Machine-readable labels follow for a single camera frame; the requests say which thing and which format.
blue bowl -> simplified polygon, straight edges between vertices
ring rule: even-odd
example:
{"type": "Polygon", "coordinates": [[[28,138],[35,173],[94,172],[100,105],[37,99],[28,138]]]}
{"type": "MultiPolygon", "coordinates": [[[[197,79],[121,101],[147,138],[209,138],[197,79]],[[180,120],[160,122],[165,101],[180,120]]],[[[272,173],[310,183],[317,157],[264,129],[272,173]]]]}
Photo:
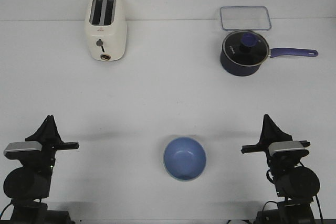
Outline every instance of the blue bowl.
{"type": "Polygon", "coordinates": [[[190,137],[178,137],[167,145],[163,162],[168,173],[174,178],[191,180],[204,170],[206,155],[199,142],[190,137]]]}

clear plastic container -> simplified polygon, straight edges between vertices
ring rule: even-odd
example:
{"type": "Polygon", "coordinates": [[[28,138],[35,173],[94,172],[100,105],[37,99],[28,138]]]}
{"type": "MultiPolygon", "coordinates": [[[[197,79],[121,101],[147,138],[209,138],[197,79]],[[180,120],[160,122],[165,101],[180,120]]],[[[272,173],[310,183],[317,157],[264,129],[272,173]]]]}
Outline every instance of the clear plastic container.
{"type": "Polygon", "coordinates": [[[270,30],[268,10],[264,6],[223,6],[220,8],[222,29],[270,30]]]}

table surface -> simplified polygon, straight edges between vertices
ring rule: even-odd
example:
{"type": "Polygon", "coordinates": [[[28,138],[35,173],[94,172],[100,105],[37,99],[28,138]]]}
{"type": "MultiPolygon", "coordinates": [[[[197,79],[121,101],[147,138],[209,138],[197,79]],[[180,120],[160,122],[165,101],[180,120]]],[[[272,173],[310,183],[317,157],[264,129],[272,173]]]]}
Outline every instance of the table surface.
{"type": "MultiPolygon", "coordinates": [[[[73,219],[253,219],[281,200],[266,179],[256,144],[264,114],[294,140],[321,181],[325,218],[334,218],[336,19],[274,19],[271,48],[315,49],[316,58],[267,59],[249,77],[219,62],[227,35],[218,20],[128,21],[127,49],[115,62],[89,55],[83,21],[0,22],[0,149],[33,134],[48,114],[64,142],[49,209],[73,219]],[[199,141],[203,174],[181,182],[165,171],[166,145],[199,141]]],[[[1,159],[0,181],[18,161],[1,159]]],[[[8,198],[0,191],[0,203],[8,198]]],[[[315,217],[317,206],[312,204],[315,217]]]]}

purple handle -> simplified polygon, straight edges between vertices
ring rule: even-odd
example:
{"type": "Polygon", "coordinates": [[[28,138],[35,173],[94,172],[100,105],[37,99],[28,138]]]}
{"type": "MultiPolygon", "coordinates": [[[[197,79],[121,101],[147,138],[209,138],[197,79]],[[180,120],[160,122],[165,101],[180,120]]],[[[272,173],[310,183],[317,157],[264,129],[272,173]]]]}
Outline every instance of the purple handle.
{"type": "Polygon", "coordinates": [[[296,56],[308,56],[316,57],[319,53],[316,50],[312,49],[299,49],[299,48],[272,48],[271,49],[271,58],[280,56],[280,55],[296,55],[296,56]]]}

black cable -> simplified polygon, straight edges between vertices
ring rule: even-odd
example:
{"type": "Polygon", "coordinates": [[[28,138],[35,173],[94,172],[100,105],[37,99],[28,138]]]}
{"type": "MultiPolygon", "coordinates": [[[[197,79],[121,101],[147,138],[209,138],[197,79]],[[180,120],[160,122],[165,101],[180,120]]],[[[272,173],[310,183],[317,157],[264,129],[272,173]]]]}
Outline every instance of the black cable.
{"type": "Polygon", "coordinates": [[[316,199],[317,207],[319,208],[319,214],[320,214],[321,224],[324,224],[324,222],[323,222],[323,216],[322,216],[322,210],[321,210],[321,205],[320,205],[320,202],[319,202],[319,197],[317,197],[317,194],[315,195],[315,199],[316,199]]]}
{"type": "Polygon", "coordinates": [[[272,179],[271,176],[269,175],[270,171],[271,171],[270,169],[267,170],[267,172],[266,172],[266,178],[268,179],[268,181],[270,181],[272,184],[274,184],[273,179],[272,179]]]}
{"type": "Polygon", "coordinates": [[[241,220],[247,224],[252,224],[249,220],[241,220]]]}
{"type": "Polygon", "coordinates": [[[268,203],[275,203],[275,204],[278,204],[277,202],[273,201],[273,200],[270,200],[268,202],[266,202],[263,206],[263,209],[261,210],[261,221],[264,223],[264,210],[265,210],[265,207],[268,203]]]}
{"type": "Polygon", "coordinates": [[[321,206],[320,206],[320,202],[319,202],[319,197],[317,197],[317,194],[315,195],[315,198],[316,198],[316,203],[317,203],[317,206],[319,208],[319,213],[320,213],[320,218],[321,218],[321,224],[323,224],[323,216],[322,216],[322,210],[321,210],[321,206]]]}
{"type": "Polygon", "coordinates": [[[2,211],[1,211],[1,214],[0,214],[0,220],[2,218],[2,215],[4,214],[4,212],[6,211],[6,209],[11,205],[12,203],[9,203],[2,211]]]}

